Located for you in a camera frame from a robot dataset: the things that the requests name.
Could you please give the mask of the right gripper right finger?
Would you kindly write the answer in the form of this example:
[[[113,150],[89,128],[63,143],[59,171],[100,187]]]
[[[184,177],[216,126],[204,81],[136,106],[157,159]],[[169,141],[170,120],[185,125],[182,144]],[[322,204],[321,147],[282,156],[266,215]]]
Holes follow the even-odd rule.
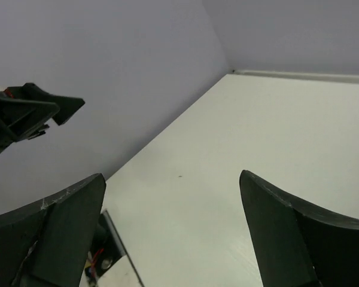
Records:
[[[359,219],[248,170],[239,187],[263,286],[359,286]]]

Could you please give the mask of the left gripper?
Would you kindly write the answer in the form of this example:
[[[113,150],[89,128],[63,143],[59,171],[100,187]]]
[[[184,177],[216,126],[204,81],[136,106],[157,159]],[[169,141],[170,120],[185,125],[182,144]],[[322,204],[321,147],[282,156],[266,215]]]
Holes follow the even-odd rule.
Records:
[[[28,138],[51,117],[58,126],[65,124],[85,104],[82,98],[50,94],[34,83],[24,84],[22,91],[30,100],[0,93],[0,153]]]

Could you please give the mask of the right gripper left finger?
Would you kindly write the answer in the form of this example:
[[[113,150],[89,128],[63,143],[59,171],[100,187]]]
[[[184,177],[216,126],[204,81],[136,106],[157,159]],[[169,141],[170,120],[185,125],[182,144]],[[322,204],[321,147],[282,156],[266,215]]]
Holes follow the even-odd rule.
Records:
[[[105,189],[97,173],[0,215],[0,286],[79,286]]]

